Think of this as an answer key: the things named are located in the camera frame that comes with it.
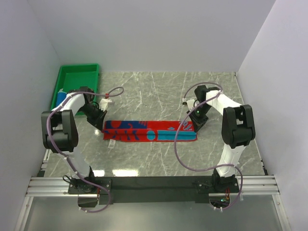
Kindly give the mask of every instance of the marble tabletop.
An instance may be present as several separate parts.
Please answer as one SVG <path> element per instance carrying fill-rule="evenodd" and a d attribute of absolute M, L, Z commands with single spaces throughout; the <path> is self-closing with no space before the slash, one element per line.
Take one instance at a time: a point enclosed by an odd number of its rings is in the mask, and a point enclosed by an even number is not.
<path fill-rule="evenodd" d="M 212 81 L 224 88 L 224 93 L 243 103 L 234 73 L 207 72 L 109 72 L 101 74 L 99 92 L 123 86 L 125 92 L 113 98 L 115 105 L 108 109 L 105 120 L 181 120 L 187 106 L 181 99 L 186 90 L 198 82 Z M 187 99 L 193 98 L 193 90 Z M 209 120 L 198 132 L 194 142 L 178 142 L 178 152 L 184 163 L 193 168 L 216 165 L 221 157 L 222 116 L 210 109 Z M 194 176 L 211 175 L 192 172 L 177 161 L 173 142 L 120 142 L 109 149 L 109 141 L 87 123 L 85 116 L 76 116 L 79 133 L 78 147 L 96 175 L 100 176 Z M 238 167 L 244 175 L 264 175 L 255 141 L 244 150 Z M 45 177 L 71 175 L 66 164 L 51 154 Z"/>

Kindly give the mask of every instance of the gray floor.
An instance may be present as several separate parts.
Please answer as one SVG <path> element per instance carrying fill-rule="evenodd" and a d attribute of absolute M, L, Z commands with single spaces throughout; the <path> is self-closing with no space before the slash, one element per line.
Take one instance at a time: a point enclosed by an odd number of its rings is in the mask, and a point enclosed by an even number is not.
<path fill-rule="evenodd" d="M 115 106 L 108 109 L 105 120 L 181 120 L 187 107 L 181 99 L 189 86 L 204 81 L 219 83 L 224 93 L 243 103 L 234 73 L 205 72 L 111 72 L 101 76 L 99 92 L 123 86 L 125 92 L 115 97 Z M 188 99 L 194 97 L 193 90 Z M 198 140 L 179 142 L 178 152 L 184 163 L 194 168 L 214 166 L 223 149 L 222 116 L 215 109 L 208 112 L 209 121 L 198 132 Z M 120 142 L 108 149 L 109 141 L 86 122 L 76 118 L 79 149 L 93 170 L 105 176 L 190 176 L 212 172 L 191 172 L 176 160 L 172 142 Z M 244 175 L 264 175 L 255 141 L 243 152 L 239 165 Z M 51 154 L 45 177 L 70 175 L 69 169 L 56 154 Z"/>
<path fill-rule="evenodd" d="M 194 202 L 114 204 L 86 214 L 77 198 L 35 197 L 25 231 L 282 231 L 274 201 L 244 196 L 223 211 Z"/>

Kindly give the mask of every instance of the white tag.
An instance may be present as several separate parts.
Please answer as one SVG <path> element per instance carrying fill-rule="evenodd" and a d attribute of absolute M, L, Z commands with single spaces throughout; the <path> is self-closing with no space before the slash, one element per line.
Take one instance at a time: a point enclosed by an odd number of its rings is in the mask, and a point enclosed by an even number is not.
<path fill-rule="evenodd" d="M 108 145 L 108 148 L 113 149 L 113 148 L 115 147 L 115 143 L 116 143 L 116 141 L 115 141 L 115 140 L 110 139 L 110 140 L 109 140 L 109 145 Z"/>

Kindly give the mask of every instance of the table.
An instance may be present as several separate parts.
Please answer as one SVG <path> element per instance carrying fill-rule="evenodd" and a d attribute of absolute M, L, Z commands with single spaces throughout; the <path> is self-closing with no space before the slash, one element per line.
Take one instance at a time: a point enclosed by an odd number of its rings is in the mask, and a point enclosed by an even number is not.
<path fill-rule="evenodd" d="M 181 120 L 187 106 L 181 99 L 185 91 L 198 82 L 212 81 L 224 88 L 224 93 L 243 103 L 234 73 L 208 72 L 107 72 L 101 74 L 99 92 L 123 86 L 125 92 L 113 98 L 115 105 L 108 109 L 105 120 Z M 187 99 L 193 98 L 193 90 Z M 208 112 L 209 121 L 198 132 L 194 142 L 178 142 L 181 160 L 190 167 L 206 168 L 216 165 L 223 149 L 222 116 Z M 211 175 L 192 172 L 177 161 L 173 142 L 120 142 L 108 149 L 109 141 L 87 123 L 85 116 L 76 116 L 79 133 L 78 147 L 85 160 L 99 176 L 194 176 Z M 243 152 L 238 167 L 244 175 L 264 175 L 255 141 Z M 45 177 L 71 175 L 68 167 L 56 154 L 51 154 Z"/>

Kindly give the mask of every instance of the red fabric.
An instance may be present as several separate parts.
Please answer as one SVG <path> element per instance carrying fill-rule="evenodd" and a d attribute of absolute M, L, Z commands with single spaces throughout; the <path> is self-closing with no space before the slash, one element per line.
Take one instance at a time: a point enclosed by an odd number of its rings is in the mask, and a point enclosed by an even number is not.
<path fill-rule="evenodd" d="M 172 142 L 180 121 L 106 121 L 102 133 L 104 140 L 127 142 Z M 193 125 L 185 122 L 179 132 L 178 141 L 195 141 Z"/>

